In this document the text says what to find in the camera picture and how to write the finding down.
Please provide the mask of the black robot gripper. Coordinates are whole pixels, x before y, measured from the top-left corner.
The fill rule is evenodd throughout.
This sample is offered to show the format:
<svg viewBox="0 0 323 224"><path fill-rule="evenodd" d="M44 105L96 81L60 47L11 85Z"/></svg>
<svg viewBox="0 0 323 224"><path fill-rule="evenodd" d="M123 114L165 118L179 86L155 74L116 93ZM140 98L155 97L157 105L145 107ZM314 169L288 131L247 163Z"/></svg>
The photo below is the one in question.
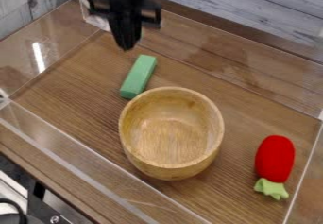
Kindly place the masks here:
<svg viewBox="0 0 323 224"><path fill-rule="evenodd" d="M129 14L111 13L108 24L119 47L128 51L141 38L141 22L144 26L161 26L161 6L153 0L88 0L89 8L100 14L108 12L137 12L139 17Z"/></svg>

